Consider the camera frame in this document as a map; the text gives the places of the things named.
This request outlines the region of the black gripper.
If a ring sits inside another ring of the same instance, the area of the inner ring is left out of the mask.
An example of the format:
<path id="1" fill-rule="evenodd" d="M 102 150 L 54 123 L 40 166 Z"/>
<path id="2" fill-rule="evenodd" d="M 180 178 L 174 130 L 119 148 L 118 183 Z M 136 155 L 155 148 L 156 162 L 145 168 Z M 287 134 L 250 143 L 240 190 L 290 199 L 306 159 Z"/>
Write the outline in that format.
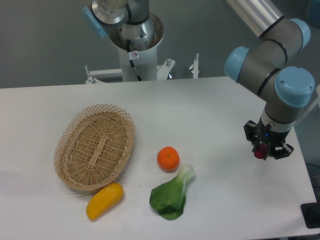
<path id="1" fill-rule="evenodd" d="M 270 123 L 264 125 L 261 119 L 258 124 L 249 120 L 243 128 L 247 141 L 253 145 L 253 154 L 255 150 L 263 148 L 267 150 L 268 157 L 278 160 L 288 157 L 294 151 L 291 145 L 286 144 L 289 131 L 272 131 L 272 125 Z"/>

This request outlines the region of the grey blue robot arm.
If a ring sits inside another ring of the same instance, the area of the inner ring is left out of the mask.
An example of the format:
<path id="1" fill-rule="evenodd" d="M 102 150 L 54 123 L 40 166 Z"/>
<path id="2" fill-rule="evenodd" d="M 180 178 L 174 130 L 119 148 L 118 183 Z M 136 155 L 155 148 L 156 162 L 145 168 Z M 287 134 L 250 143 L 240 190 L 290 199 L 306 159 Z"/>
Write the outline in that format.
<path id="1" fill-rule="evenodd" d="M 269 0 L 230 0 L 228 5 L 261 40 L 254 50 L 240 46 L 224 64 L 236 83 L 265 101 L 258 122 L 244 125 L 246 139 L 258 159 L 281 159 L 293 152 L 286 137 L 315 88 L 305 69 L 286 66 L 308 44 L 311 32 L 297 18 L 287 19 Z M 157 66 L 157 46 L 164 36 L 160 19 L 147 0 L 94 0 L 82 9 L 91 30 L 117 47 L 125 82 L 166 80 L 171 59 Z"/>

